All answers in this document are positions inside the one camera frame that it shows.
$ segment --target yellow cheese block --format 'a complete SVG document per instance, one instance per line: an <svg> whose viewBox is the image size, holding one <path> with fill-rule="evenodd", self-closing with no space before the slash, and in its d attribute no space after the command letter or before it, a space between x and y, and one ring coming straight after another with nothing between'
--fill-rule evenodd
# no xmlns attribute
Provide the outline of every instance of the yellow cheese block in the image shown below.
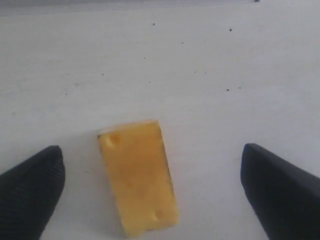
<svg viewBox="0 0 320 240"><path fill-rule="evenodd" d="M159 123L105 129L98 141L126 235L134 238L146 230L177 224L179 214Z"/></svg>

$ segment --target cheese hole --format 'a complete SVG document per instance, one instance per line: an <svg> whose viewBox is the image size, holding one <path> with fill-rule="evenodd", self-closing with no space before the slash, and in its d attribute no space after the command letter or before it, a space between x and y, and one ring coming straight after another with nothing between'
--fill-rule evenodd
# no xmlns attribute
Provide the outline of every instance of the cheese hole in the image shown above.
<svg viewBox="0 0 320 240"><path fill-rule="evenodd" d="M106 144L114 148L116 145L118 145L121 141L120 135L119 134L111 134L107 139L106 139Z"/></svg>
<svg viewBox="0 0 320 240"><path fill-rule="evenodd" d="M162 210L156 210L153 213L153 219L155 221L160 221L161 219L163 219L163 217L164 217L164 212Z"/></svg>

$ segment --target cheese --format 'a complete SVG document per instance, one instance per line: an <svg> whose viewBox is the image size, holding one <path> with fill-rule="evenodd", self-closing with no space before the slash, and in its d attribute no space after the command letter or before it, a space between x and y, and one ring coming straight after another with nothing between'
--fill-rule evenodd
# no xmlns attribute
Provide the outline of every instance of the cheese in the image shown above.
<svg viewBox="0 0 320 240"><path fill-rule="evenodd" d="M135 238L146 230L177 224L178 209L159 123L105 129L98 141L126 235Z"/></svg>

